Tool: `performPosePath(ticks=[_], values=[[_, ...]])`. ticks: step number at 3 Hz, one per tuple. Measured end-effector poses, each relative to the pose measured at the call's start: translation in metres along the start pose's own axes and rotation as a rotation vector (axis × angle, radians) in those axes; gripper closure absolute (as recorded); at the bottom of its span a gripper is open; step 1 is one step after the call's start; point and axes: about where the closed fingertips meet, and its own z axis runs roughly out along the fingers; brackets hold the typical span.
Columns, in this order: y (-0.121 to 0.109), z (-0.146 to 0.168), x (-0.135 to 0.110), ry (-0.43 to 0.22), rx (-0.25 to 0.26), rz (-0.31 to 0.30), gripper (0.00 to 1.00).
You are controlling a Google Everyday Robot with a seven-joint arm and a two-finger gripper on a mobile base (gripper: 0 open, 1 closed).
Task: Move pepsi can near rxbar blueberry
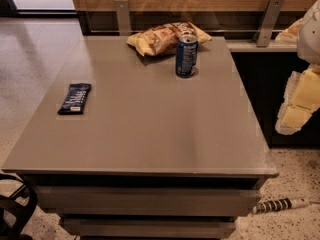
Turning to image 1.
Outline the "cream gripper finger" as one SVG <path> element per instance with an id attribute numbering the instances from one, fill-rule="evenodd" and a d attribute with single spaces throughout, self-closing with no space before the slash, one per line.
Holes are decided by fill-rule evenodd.
<path id="1" fill-rule="evenodd" d="M 290 43 L 290 44 L 296 44 L 297 43 L 297 36 L 299 32 L 299 28 L 302 23 L 302 18 L 295 21 L 293 24 L 291 24 L 288 28 L 281 31 L 275 38 L 276 42 L 282 42 L 282 43 Z"/>
<path id="2" fill-rule="evenodd" d="M 279 134 L 292 135 L 320 108 L 320 66 L 310 64 L 302 73 L 293 71 L 283 97 L 275 129 Z"/>

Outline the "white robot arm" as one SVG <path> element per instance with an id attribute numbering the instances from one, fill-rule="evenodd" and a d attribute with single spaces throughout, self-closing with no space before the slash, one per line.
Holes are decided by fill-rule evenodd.
<path id="1" fill-rule="evenodd" d="M 276 41 L 296 44 L 298 57 L 309 64 L 302 73 L 291 73 L 277 115 L 276 131 L 292 135 L 320 108 L 320 0 L 303 18 L 278 34 Z"/>

